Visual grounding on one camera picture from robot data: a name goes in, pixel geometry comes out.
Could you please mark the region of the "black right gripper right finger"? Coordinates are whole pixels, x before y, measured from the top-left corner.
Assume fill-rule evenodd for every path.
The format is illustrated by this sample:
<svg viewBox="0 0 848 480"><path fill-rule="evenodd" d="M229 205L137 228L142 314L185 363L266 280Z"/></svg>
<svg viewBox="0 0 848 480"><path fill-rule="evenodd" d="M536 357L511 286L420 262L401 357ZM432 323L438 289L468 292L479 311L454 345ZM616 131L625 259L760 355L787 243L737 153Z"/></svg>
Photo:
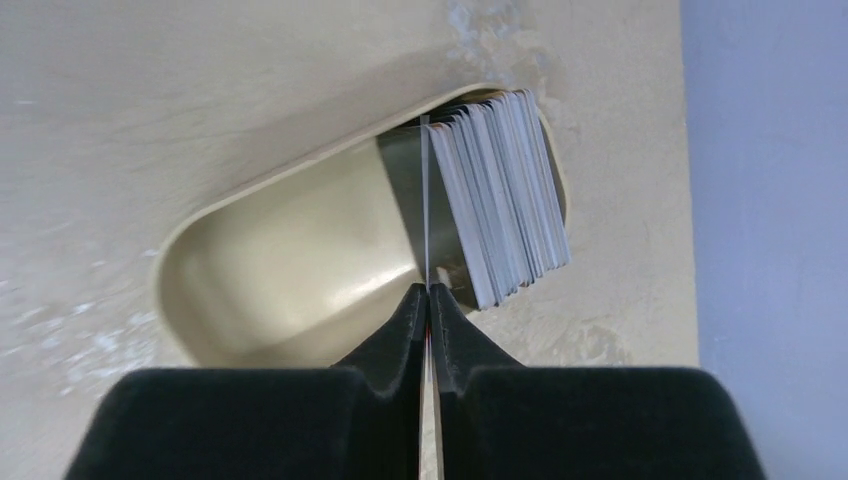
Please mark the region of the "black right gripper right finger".
<svg viewBox="0 0 848 480"><path fill-rule="evenodd" d="M737 408L688 367L530 367L429 289L444 479L761 479Z"/></svg>

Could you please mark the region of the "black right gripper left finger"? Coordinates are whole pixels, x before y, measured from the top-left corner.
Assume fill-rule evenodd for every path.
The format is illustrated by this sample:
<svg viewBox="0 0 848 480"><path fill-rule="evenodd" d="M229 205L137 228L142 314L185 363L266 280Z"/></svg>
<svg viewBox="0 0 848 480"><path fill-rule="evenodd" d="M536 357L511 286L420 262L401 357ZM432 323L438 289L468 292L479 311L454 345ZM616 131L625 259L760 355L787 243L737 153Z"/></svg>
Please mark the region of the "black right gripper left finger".
<svg viewBox="0 0 848 480"><path fill-rule="evenodd" d="M428 296L324 368L160 368L101 401L70 479L414 479Z"/></svg>

